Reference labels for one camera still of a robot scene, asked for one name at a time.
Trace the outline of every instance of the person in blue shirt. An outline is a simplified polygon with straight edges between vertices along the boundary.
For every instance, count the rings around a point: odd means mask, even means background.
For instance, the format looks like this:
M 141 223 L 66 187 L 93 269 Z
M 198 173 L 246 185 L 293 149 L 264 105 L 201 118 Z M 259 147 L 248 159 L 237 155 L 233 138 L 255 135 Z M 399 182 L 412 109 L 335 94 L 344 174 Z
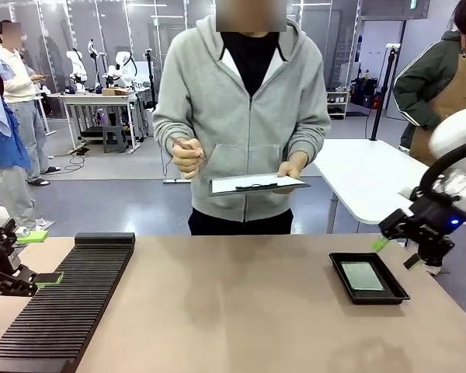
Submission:
M 26 184 L 30 159 L 19 136 L 19 123 L 2 98 L 3 79 L 11 74 L 0 59 L 0 205 L 18 226 L 34 230 L 36 215 Z

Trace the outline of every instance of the black tray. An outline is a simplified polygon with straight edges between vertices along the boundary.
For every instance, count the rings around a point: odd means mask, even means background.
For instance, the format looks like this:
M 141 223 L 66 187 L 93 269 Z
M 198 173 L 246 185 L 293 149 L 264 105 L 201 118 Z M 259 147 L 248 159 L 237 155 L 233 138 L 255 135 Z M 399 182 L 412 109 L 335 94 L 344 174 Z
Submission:
M 400 305 L 411 299 L 395 276 L 376 253 L 331 253 L 330 259 L 339 275 L 350 301 L 354 305 Z M 369 263 L 381 282 L 384 291 L 354 290 L 342 267 L 342 262 Z

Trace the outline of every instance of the pen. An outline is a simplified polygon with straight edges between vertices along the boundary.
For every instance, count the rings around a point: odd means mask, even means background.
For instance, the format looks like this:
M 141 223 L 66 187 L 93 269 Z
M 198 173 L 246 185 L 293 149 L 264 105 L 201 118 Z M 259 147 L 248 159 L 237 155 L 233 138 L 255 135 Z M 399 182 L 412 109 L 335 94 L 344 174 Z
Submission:
M 172 143 L 174 145 L 178 145 L 180 146 L 181 148 L 185 149 L 185 150 L 195 150 L 194 148 L 192 148 L 190 145 L 187 145 L 187 144 L 183 144 L 180 140 L 178 140 L 177 138 L 174 138 L 173 136 L 169 136 L 169 138 L 171 139 Z M 200 159 L 202 159 L 203 161 L 205 161 L 205 157 L 203 155 L 200 155 L 199 157 Z

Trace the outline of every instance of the green jacket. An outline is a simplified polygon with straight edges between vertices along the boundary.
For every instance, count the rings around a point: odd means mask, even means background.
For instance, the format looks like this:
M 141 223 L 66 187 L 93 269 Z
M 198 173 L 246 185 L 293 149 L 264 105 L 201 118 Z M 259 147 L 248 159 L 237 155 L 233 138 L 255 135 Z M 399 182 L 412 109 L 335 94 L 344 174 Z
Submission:
M 438 96 L 457 72 L 461 33 L 447 31 L 442 40 L 420 54 L 395 80 L 394 96 L 401 114 L 409 121 L 401 145 L 409 148 L 416 126 L 434 129 L 440 117 L 428 102 Z

